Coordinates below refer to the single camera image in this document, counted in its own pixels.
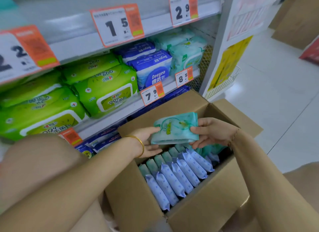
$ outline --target tile grout line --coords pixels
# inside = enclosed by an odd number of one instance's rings
[[[290,127],[294,124],[294,122],[299,118],[299,116],[305,111],[305,109],[310,105],[310,103],[318,96],[319,92],[316,93],[316,95],[310,100],[310,102],[305,106],[305,108],[301,111],[301,113],[297,116],[297,118],[292,122],[291,125],[289,125],[288,129],[282,134],[282,136],[279,138],[279,140],[273,145],[273,147],[270,149],[270,151],[267,153],[267,155],[271,152],[271,150],[277,145],[277,143],[280,141],[280,139],[287,133],[287,131],[290,129]]]

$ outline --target price tag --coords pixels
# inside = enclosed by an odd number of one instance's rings
[[[141,96],[144,102],[144,105],[147,106],[157,99],[164,97],[165,93],[163,90],[162,81],[155,83],[152,86],[141,91]]]
[[[174,27],[198,18],[197,0],[169,0]]]
[[[177,87],[184,85],[194,79],[193,67],[189,67],[175,74]]]
[[[144,37],[137,4],[90,10],[104,47]]]
[[[59,136],[65,139],[67,142],[69,142],[73,146],[78,145],[82,141],[81,137],[79,137],[78,133],[76,133],[72,127],[68,128],[65,131],[62,131],[59,134]]]
[[[59,64],[35,25],[0,32],[0,84]]]

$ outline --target person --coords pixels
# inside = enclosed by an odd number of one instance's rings
[[[316,210],[287,181],[254,139],[214,118],[198,119],[192,147],[228,145],[246,182],[258,225],[263,231],[318,231]],[[1,165],[6,211],[0,230],[108,231],[98,196],[136,157],[162,150],[150,145],[159,128],[138,129],[87,160],[58,136],[33,135],[17,142]]]

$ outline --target cardboard box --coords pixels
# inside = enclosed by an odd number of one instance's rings
[[[253,137],[263,129],[225,99],[209,103],[191,90],[121,126],[122,137],[135,129],[152,126],[157,119],[197,112],[241,127]],[[218,231],[245,202],[248,191],[236,159],[227,158],[215,172],[163,213],[132,161],[106,188],[106,194],[121,232],[141,232],[165,219],[174,232]]]

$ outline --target white tile floor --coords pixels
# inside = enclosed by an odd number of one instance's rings
[[[319,67],[298,59],[301,50],[253,37],[225,97],[264,131],[256,141],[282,172],[319,161]]]

